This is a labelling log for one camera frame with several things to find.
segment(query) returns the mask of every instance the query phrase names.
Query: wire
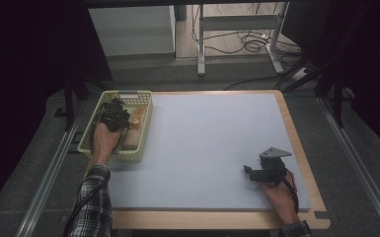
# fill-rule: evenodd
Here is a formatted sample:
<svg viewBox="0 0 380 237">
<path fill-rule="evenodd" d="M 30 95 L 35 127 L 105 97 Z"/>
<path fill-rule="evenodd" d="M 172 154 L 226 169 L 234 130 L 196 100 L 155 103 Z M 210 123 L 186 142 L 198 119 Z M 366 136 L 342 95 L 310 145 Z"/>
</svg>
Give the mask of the wire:
<svg viewBox="0 0 380 237">
<path fill-rule="evenodd" d="M 252 3 L 251 6 L 248 8 L 246 14 L 249 12 L 249 10 L 251 8 L 254 9 L 253 6 L 254 6 L 254 3 Z M 258 4 L 258 7 L 255 10 L 256 15 L 258 14 L 260 7 L 261 7 L 261 4 Z M 191 37 L 192 37 L 192 40 L 196 41 L 197 43 L 199 43 L 199 39 L 197 38 L 196 33 L 195 33 L 195 22 L 196 22 L 196 17 L 198 16 L 199 9 L 200 9 L 200 6 L 197 7 L 195 15 L 194 15 L 193 5 L 191 5 L 191 17 L 192 17 Z M 218 4 L 217 4 L 217 10 L 220 12 L 221 15 L 223 15 L 223 13 L 219 9 Z M 260 34 L 260 33 L 257 33 L 255 31 L 252 31 L 252 30 L 247 31 L 247 32 L 246 31 L 237 31 L 237 32 L 229 33 L 229 34 L 221 34 L 221 35 L 216 35 L 216 36 L 207 37 L 207 38 L 203 38 L 203 39 L 209 40 L 209 39 L 218 38 L 218 37 L 225 37 L 225 36 L 231 36 L 231 35 L 236 35 L 236 34 L 238 35 L 240 33 L 242 33 L 242 34 L 246 33 L 246 35 L 240 37 L 240 40 L 241 40 L 243 45 L 239 49 L 236 49 L 234 51 L 224 51 L 224 50 L 221 50 L 221 49 L 213 47 L 213 46 L 205 46 L 205 48 L 213 49 L 213 50 L 216 50 L 216 51 L 219 51 L 222 53 L 232 54 L 232 53 L 242 51 L 243 49 L 245 49 L 249 52 L 258 52 L 267 44 L 267 40 L 264 40 L 263 38 L 252 35 L 252 34 L 258 34 L 258 35 Z"/>
<path fill-rule="evenodd" d="M 282 55 L 290 55 L 290 56 L 302 56 L 302 55 L 304 55 L 304 53 L 301 51 L 296 51 L 296 52 L 285 51 L 285 50 L 280 49 L 277 46 L 275 47 L 275 51 L 277 51 L 279 54 L 282 54 Z"/>
<path fill-rule="evenodd" d="M 229 88 L 233 87 L 233 86 L 236 86 L 236 85 L 239 85 L 239 84 L 243 84 L 243 83 L 248 83 L 248 82 L 254 82 L 254 81 L 260 81 L 260 80 L 266 80 L 266 79 L 273 79 L 273 78 L 278 78 L 278 77 L 281 77 L 283 75 L 280 75 L 280 76 L 270 76 L 270 77 L 260 77 L 260 78 L 254 78 L 254 79 L 248 79 L 248 80 L 244 80 L 244 81 L 240 81 L 240 82 L 235 82 L 229 86 L 227 86 L 226 88 L 224 88 L 223 91 L 227 91 Z"/>
<path fill-rule="evenodd" d="M 275 6 L 273 7 L 273 14 L 275 14 L 275 10 L 276 10 L 276 4 L 278 4 L 278 2 L 275 2 Z"/>
<path fill-rule="evenodd" d="M 295 66 L 295 63 L 294 63 L 294 64 L 289 64 L 289 63 L 287 63 L 286 61 L 284 61 L 284 58 L 285 58 L 285 57 L 301 57 L 301 55 L 282 56 L 282 57 L 280 58 L 280 61 L 281 61 L 282 63 L 284 63 L 285 65 L 287 65 L 287 66 Z"/>
<path fill-rule="evenodd" d="M 293 185 L 291 186 L 290 183 L 285 178 L 282 178 L 282 182 L 288 187 L 291 193 L 291 197 L 293 198 L 294 201 L 294 210 L 296 213 L 298 213 L 298 196 L 297 196 L 297 188 L 295 187 L 294 183 L 294 177 L 292 176 L 291 172 L 285 168 L 285 170 L 290 174 L 291 176 L 291 181 L 293 182 Z"/>
<path fill-rule="evenodd" d="M 281 44 L 286 44 L 286 45 L 290 45 L 290 46 L 297 46 L 297 47 L 300 47 L 298 44 L 296 43 L 289 43 L 289 42 L 283 42 L 283 41 L 280 41 L 280 40 L 277 40 L 276 42 L 279 42 Z"/>
<path fill-rule="evenodd" d="M 294 175 L 288 169 L 286 169 L 286 170 L 288 171 L 288 174 L 290 174 L 291 182 L 293 183 L 293 189 L 295 192 L 297 192 L 297 186 L 295 185 Z"/>
<path fill-rule="evenodd" d="M 98 107 L 97 113 L 94 116 L 94 119 L 92 120 L 91 125 L 91 132 L 89 136 L 89 149 L 91 150 L 91 154 L 94 154 L 94 132 L 95 128 L 97 127 L 97 123 L 101 118 L 101 114 L 103 113 L 103 108 L 106 106 L 107 103 L 103 103 Z"/>
<path fill-rule="evenodd" d="M 302 56 L 286 73 L 284 73 L 284 76 L 279 80 L 275 86 L 273 87 L 274 90 L 280 91 L 282 84 L 284 84 L 285 81 L 287 81 L 289 78 L 286 76 L 290 73 L 294 72 L 295 70 L 298 70 L 298 68 L 302 65 L 305 57 Z"/>
<path fill-rule="evenodd" d="M 67 220 L 66 225 L 64 226 L 63 230 L 63 237 L 66 237 L 68 235 L 68 232 L 70 228 L 72 227 L 73 221 L 75 220 L 76 216 L 79 214 L 79 211 L 82 209 L 82 207 L 85 206 L 85 204 L 93 197 L 95 196 L 105 185 L 107 184 L 107 180 L 104 180 L 101 182 L 94 190 L 92 190 L 85 198 L 83 198 L 81 201 L 77 201 L 75 203 L 75 206 L 73 207 L 73 211 L 70 214 L 69 219 Z"/>
</svg>

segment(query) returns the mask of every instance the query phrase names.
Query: right hand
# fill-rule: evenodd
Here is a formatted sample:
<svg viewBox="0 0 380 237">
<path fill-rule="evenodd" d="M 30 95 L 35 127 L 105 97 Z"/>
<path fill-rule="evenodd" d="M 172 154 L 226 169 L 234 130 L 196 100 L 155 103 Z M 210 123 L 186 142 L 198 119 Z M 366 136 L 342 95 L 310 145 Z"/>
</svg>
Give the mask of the right hand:
<svg viewBox="0 0 380 237">
<path fill-rule="evenodd" d="M 293 181 L 294 174 L 292 172 L 287 172 L 285 179 L 295 189 Z M 291 192 L 285 183 L 281 182 L 276 187 L 271 187 L 266 183 L 260 183 L 260 186 L 264 190 L 266 198 L 274 208 L 283 225 L 293 224 L 300 221 L 300 218 L 295 212 L 295 204 Z"/>
</svg>

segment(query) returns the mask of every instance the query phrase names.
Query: black curtain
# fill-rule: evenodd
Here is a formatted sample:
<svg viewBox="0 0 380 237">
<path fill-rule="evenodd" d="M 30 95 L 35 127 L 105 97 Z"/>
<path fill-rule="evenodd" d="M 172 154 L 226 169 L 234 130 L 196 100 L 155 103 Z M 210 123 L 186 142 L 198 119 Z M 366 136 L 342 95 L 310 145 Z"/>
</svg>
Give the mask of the black curtain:
<svg viewBox="0 0 380 237">
<path fill-rule="evenodd" d="M 342 59 L 352 107 L 380 137 L 380 1 L 373 1 Z"/>
<path fill-rule="evenodd" d="M 0 190 L 64 80 L 112 80 L 88 9 L 0 1 Z"/>
</svg>

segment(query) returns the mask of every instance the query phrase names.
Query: hand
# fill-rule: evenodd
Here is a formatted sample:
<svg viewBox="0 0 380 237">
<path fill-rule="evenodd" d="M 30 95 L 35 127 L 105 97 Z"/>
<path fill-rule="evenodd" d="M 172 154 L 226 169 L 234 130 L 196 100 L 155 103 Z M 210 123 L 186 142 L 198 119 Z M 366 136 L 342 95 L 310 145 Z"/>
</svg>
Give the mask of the hand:
<svg viewBox="0 0 380 237">
<path fill-rule="evenodd" d="M 285 179 L 295 189 L 293 173 L 287 172 Z M 281 182 L 274 188 L 266 183 L 260 183 L 260 186 L 263 188 L 266 198 L 278 214 L 283 225 L 293 224 L 300 221 L 300 218 L 295 212 L 294 200 L 285 183 Z"/>
<path fill-rule="evenodd" d="M 108 164 L 123 131 L 124 128 L 120 128 L 116 132 L 111 132 L 105 123 L 97 124 L 94 132 L 94 164 Z"/>
</svg>

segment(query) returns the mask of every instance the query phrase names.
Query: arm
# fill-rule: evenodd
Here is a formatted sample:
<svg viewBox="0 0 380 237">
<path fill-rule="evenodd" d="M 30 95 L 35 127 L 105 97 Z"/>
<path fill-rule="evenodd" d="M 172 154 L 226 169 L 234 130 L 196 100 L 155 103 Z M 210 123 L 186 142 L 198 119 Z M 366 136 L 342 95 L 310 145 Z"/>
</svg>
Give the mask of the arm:
<svg viewBox="0 0 380 237">
<path fill-rule="evenodd" d="M 110 132 L 104 123 L 99 123 L 94 133 L 94 165 L 78 190 L 74 209 L 82 200 L 95 193 L 86 201 L 68 230 L 68 236 L 110 236 L 113 226 L 112 206 L 108 190 L 110 170 L 107 167 L 113 149 L 123 129 Z"/>
<path fill-rule="evenodd" d="M 288 172 L 285 179 L 294 187 L 294 175 Z M 309 237 L 313 236 L 306 221 L 300 221 L 295 212 L 294 200 L 288 187 L 281 182 L 276 187 L 270 187 L 267 184 L 260 183 L 261 188 L 266 194 L 270 205 L 274 208 L 276 214 L 281 220 L 282 226 L 279 236 L 282 237 Z"/>
</svg>

